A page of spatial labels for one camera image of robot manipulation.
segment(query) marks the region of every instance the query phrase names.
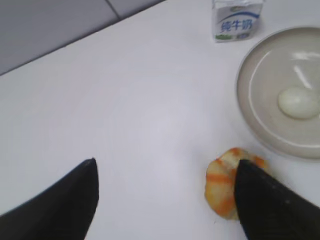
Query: white table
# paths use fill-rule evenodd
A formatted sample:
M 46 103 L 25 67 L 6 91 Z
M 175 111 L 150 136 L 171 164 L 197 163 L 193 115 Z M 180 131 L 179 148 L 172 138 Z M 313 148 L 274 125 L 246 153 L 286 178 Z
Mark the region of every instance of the white table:
M 204 198 L 209 162 L 234 146 L 320 205 L 320 162 L 263 147 L 235 97 L 248 50 L 274 31 L 320 26 L 319 9 L 268 0 L 254 38 L 215 44 L 210 0 L 168 0 L 3 75 L 0 213 L 95 157 L 100 201 L 87 240 L 244 240 Z

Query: pure milk carton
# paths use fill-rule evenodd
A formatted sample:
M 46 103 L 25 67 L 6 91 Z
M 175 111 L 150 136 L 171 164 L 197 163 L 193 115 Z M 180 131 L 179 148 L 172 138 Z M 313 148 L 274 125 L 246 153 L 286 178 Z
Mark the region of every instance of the pure milk carton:
M 216 42 L 243 40 L 258 27 L 264 0 L 213 0 L 212 30 Z

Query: bowl rim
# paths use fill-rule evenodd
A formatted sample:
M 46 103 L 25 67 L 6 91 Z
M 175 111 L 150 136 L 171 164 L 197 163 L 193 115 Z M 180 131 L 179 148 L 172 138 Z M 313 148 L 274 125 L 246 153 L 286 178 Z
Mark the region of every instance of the bowl rim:
M 250 56 L 250 54 L 253 51 L 255 51 L 255 49 L 257 47 L 259 47 L 263 42 L 267 41 L 268 39 L 272 38 L 273 36 L 287 32 L 287 31 L 298 30 L 298 29 L 315 29 L 317 31 L 320 31 L 320 26 L 318 26 L 318 25 L 300 25 L 300 26 L 286 27 L 286 28 L 277 30 L 277 31 L 272 32 L 272 33 L 268 34 L 267 36 L 263 37 L 256 44 L 254 44 L 253 47 L 251 47 L 250 50 L 245 54 L 245 56 L 243 57 L 243 59 L 240 62 L 240 65 L 238 67 L 236 77 L 235 77 L 234 93 L 236 96 L 236 106 L 237 106 L 238 110 L 240 111 L 241 120 L 244 123 L 244 125 L 246 126 L 246 128 L 249 130 L 249 132 L 254 136 L 255 139 L 257 139 L 259 141 L 259 143 L 261 143 L 264 147 L 266 147 L 267 149 L 269 149 L 273 153 L 278 154 L 278 155 L 285 157 L 285 158 L 288 158 L 288 157 L 292 158 L 293 157 L 293 158 L 299 159 L 299 160 L 320 160 L 320 157 L 302 157 L 302 156 L 287 153 L 285 151 L 282 151 L 280 149 L 273 147 L 271 144 L 269 144 L 268 142 L 261 139 L 258 136 L 258 134 L 256 134 L 256 132 L 248 124 L 248 122 L 244 116 L 244 113 L 242 111 L 242 108 L 240 106 L 240 103 L 239 103 L 239 95 L 238 95 L 239 76 L 240 76 L 241 70 L 244 66 L 244 63 L 247 60 L 247 58 Z

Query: egg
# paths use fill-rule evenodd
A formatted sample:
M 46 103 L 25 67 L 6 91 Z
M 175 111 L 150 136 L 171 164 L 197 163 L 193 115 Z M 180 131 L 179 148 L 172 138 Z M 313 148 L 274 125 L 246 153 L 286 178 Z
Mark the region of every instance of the egg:
M 316 92 L 305 87 L 290 87 L 278 96 L 278 106 L 294 119 L 311 119 L 320 114 L 320 98 Z

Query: gray floor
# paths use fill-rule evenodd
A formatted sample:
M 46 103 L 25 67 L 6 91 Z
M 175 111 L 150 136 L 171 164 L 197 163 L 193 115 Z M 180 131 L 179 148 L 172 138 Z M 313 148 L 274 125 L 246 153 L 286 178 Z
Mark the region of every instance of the gray floor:
M 0 0 L 0 75 L 163 0 Z

